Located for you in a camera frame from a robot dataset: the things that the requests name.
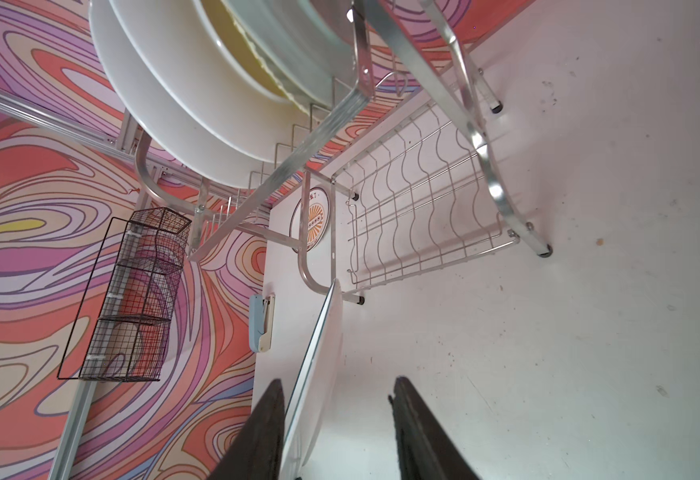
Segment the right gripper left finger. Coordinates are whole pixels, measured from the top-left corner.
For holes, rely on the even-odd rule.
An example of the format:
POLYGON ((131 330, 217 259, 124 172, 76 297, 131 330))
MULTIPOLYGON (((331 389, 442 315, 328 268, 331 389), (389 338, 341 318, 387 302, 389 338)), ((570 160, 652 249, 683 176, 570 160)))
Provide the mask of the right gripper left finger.
POLYGON ((273 380, 208 480, 279 478, 285 431, 282 382, 273 380))

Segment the dark green rim plate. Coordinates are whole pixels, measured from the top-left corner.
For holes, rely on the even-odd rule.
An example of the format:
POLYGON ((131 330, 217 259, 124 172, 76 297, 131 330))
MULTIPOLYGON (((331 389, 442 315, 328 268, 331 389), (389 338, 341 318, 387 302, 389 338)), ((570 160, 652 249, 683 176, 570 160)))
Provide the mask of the dark green rim plate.
POLYGON ((256 187, 256 172, 273 166, 228 146, 192 118, 138 55, 108 1, 92 1, 89 22, 105 73, 131 115, 157 143, 197 174, 218 184, 256 187))

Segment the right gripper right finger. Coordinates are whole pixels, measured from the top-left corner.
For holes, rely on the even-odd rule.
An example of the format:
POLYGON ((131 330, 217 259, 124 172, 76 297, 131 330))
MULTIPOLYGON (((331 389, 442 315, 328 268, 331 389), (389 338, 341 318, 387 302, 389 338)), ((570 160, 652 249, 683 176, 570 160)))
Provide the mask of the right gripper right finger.
POLYGON ((480 479, 409 378, 396 378, 388 400, 402 479, 480 479))

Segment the white black-rim plate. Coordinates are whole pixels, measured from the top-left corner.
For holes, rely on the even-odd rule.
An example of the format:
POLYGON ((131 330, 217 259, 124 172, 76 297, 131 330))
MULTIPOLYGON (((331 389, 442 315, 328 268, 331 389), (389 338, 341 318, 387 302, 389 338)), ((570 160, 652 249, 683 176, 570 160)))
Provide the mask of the white black-rim plate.
POLYGON ((299 479, 330 404, 343 346, 343 297, 334 280, 317 319, 286 414, 281 479, 299 479))

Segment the yellow woven pattern plate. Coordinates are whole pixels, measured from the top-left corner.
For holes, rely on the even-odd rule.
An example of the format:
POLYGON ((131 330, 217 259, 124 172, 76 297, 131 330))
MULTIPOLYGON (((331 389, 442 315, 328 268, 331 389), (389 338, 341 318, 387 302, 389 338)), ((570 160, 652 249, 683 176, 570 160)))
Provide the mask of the yellow woven pattern plate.
POLYGON ((271 101, 304 109, 266 68, 265 61, 257 54, 256 44, 222 1, 200 0, 195 1, 195 6, 217 50, 239 77, 271 101))

